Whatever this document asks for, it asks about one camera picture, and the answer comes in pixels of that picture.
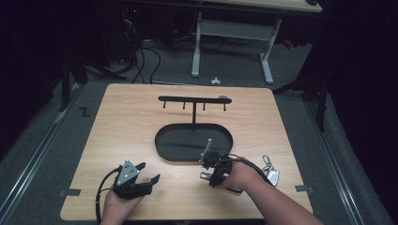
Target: wooden table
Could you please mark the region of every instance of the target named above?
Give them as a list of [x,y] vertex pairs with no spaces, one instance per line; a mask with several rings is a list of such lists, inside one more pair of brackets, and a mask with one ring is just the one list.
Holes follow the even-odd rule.
[[[209,3],[221,3],[227,5],[243,6],[243,7],[258,7],[258,8],[272,8],[278,10],[294,10],[304,13],[319,13],[322,8],[316,4],[315,6],[309,5],[305,0],[201,0]],[[211,19],[202,19],[202,12],[197,15],[196,24],[196,41],[195,49],[192,59],[193,77],[199,76],[200,58],[201,58],[201,36],[221,36],[230,38],[246,38],[255,40],[264,40],[267,42],[262,53],[260,53],[260,62],[264,72],[264,78],[267,84],[273,84],[271,70],[269,68],[268,58],[272,50],[275,38],[278,35],[281,18],[275,20],[273,24],[251,24],[242,22],[226,22],[216,21]]]
[[[173,123],[190,123],[191,106],[163,102],[158,96],[218,98],[227,96],[232,103],[198,106],[196,123],[215,123],[227,128],[234,139],[231,153],[264,167],[268,155],[281,172],[277,188],[312,212],[302,186],[297,162],[283,127],[274,96],[265,88],[169,86],[111,84],[100,105],[70,188],[79,196],[67,196],[61,211],[65,220],[95,220],[95,196],[103,177],[129,159],[134,165],[146,162],[137,183],[147,182],[158,173],[160,182],[152,194],[130,215],[132,220],[149,219],[238,219],[261,218],[246,193],[240,196],[213,188],[199,178],[206,170],[199,162],[171,162],[161,158],[154,143],[158,130]],[[104,188],[109,188],[111,176]],[[101,209],[105,192],[101,196]]]

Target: electrical cord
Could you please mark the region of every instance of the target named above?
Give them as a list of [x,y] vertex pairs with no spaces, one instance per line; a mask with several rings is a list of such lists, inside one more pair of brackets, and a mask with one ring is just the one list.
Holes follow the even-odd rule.
[[97,196],[96,196],[96,216],[97,216],[97,223],[100,225],[100,194],[102,191],[110,189],[110,188],[106,188],[106,189],[102,189],[103,184],[105,183],[106,179],[108,179],[108,177],[110,177],[112,174],[114,173],[120,173],[122,171],[123,166],[119,166],[116,169],[113,169],[111,172],[109,172],[102,180],[102,182],[99,185],[99,190],[97,191]]
[[242,162],[242,163],[244,163],[244,164],[246,164],[246,165],[252,167],[252,168],[261,176],[261,178],[262,178],[265,182],[267,182],[267,183],[269,183],[271,186],[273,186],[272,183],[268,180],[268,178],[267,178],[266,175],[264,174],[264,172],[263,172],[259,167],[257,167],[254,163],[250,162],[248,159],[243,158],[243,157],[239,157],[239,156],[234,155],[234,154],[226,154],[226,155],[223,155],[223,156],[220,158],[220,162],[227,162],[227,161]]

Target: forearm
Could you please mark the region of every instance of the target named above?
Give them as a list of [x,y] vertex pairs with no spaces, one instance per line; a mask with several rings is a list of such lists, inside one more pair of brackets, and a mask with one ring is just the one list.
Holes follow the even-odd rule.
[[246,192],[269,224],[322,224],[304,207],[263,180],[253,181]]

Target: white table leg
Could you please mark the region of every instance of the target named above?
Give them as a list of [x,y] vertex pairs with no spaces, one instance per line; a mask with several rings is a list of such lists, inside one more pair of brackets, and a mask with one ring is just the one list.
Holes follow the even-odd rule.
[[198,12],[198,22],[196,24],[196,43],[195,51],[193,53],[192,62],[192,73],[193,77],[199,76],[199,66],[200,66],[200,36],[202,33],[202,12]]
[[281,26],[281,22],[282,22],[282,20],[279,19],[274,24],[270,38],[268,40],[266,52],[260,54],[261,65],[263,66],[264,76],[266,77],[267,84],[273,84],[272,74],[269,69],[268,58],[269,58],[269,54],[271,53],[272,46],[275,42],[275,38],[278,35],[278,31],[279,31],[279,27]]

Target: metal rail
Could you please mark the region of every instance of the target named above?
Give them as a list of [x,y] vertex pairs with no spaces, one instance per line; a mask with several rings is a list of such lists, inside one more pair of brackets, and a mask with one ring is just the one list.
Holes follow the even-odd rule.
[[345,207],[345,211],[348,214],[351,224],[355,225],[365,224],[363,222],[362,216],[360,215],[360,210],[357,207],[357,204],[355,203],[355,200],[353,198],[351,188],[346,183],[343,173],[340,170],[339,163],[337,162],[336,158],[333,155],[333,151],[330,147],[328,138],[326,134],[319,129],[319,126],[316,123],[316,111],[314,106],[312,105],[311,102],[308,101],[303,102],[303,104],[305,106],[305,109],[307,110],[307,113],[312,118],[311,120],[312,124],[316,130],[316,133],[318,134],[319,140],[323,145],[324,153],[327,158],[327,163],[329,164],[330,167],[331,176],[333,177],[333,180],[336,184],[337,190],[340,194],[340,197]]
[[46,157],[50,150],[50,146],[54,137],[54,134],[59,129],[65,115],[68,113],[70,105],[73,103],[74,99],[81,93],[83,86],[81,84],[75,84],[72,88],[72,96],[69,105],[64,111],[59,112],[53,123],[50,125],[43,139],[41,140],[38,148],[34,155],[30,158],[14,187],[8,194],[6,200],[3,202],[0,208],[0,224],[6,225],[12,216],[15,208],[17,207],[19,201],[23,197],[25,191],[29,187],[30,182],[35,177],[38,168],[40,167],[43,159]]

